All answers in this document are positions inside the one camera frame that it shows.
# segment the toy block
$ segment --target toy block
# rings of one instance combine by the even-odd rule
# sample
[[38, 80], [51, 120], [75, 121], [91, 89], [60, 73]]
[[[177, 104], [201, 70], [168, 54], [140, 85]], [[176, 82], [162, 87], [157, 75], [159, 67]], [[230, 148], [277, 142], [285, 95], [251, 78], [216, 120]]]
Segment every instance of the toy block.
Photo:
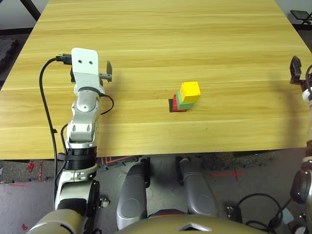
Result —
[[186, 110], [179, 110], [177, 108], [176, 94], [174, 95], [174, 98], [173, 98], [172, 110], [174, 112], [186, 112]]
[[188, 110], [191, 109], [191, 107], [193, 106], [193, 102], [190, 103], [182, 103], [182, 99], [181, 99], [181, 92], [178, 91], [176, 94], [176, 105], [178, 110]]
[[183, 82], [180, 88], [182, 103], [197, 102], [200, 89], [197, 81]]

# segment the yellow block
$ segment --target yellow block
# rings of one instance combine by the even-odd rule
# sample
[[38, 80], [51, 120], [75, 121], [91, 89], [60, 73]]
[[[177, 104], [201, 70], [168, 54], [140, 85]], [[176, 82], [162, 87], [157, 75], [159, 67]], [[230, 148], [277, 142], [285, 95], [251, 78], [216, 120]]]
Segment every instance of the yellow block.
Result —
[[180, 88], [182, 103], [197, 102], [200, 89], [197, 81], [183, 82]]

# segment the green block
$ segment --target green block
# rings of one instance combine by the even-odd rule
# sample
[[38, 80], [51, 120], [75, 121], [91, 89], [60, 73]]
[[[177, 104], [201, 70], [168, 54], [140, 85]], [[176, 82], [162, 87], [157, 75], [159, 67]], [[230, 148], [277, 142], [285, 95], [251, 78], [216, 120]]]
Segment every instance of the green block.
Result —
[[182, 103], [181, 93], [180, 91], [176, 94], [176, 106], [178, 110], [188, 110], [194, 105], [194, 102]]

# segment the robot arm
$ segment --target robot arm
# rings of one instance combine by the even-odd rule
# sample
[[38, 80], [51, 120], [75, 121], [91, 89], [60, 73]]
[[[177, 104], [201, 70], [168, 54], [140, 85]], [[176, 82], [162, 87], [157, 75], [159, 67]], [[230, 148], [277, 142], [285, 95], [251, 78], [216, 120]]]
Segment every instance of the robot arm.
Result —
[[41, 219], [28, 233], [91, 233], [100, 207], [97, 173], [98, 119], [100, 98], [105, 96], [101, 79], [111, 81], [112, 68], [98, 71], [98, 53], [74, 48], [63, 55], [72, 64], [71, 76], [77, 99], [72, 104], [73, 118], [68, 123], [64, 166], [60, 174], [55, 210]]
[[307, 69], [306, 79], [300, 80], [301, 62], [296, 56], [291, 61], [291, 84], [298, 84], [301, 86], [302, 98], [309, 104], [309, 126], [306, 155], [302, 159], [301, 170], [298, 171], [293, 180], [291, 188], [292, 199], [299, 204], [306, 204], [307, 208], [307, 228], [312, 232], [312, 74], [309, 74], [312, 65]]

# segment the table surface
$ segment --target table surface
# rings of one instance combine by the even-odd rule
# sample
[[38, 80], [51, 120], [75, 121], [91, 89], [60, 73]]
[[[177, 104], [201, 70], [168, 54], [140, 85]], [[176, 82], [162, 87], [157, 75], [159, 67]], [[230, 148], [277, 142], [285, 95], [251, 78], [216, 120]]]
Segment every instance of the table surface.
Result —
[[[73, 47], [97, 50], [101, 72], [106, 60], [114, 68], [99, 156], [305, 146], [308, 107], [289, 65], [297, 55], [305, 72], [311, 53], [273, 0], [50, 0], [0, 92], [1, 159], [53, 157], [39, 71]], [[43, 78], [58, 132], [72, 117], [69, 72], [55, 62]], [[169, 113], [194, 80], [199, 101]]]

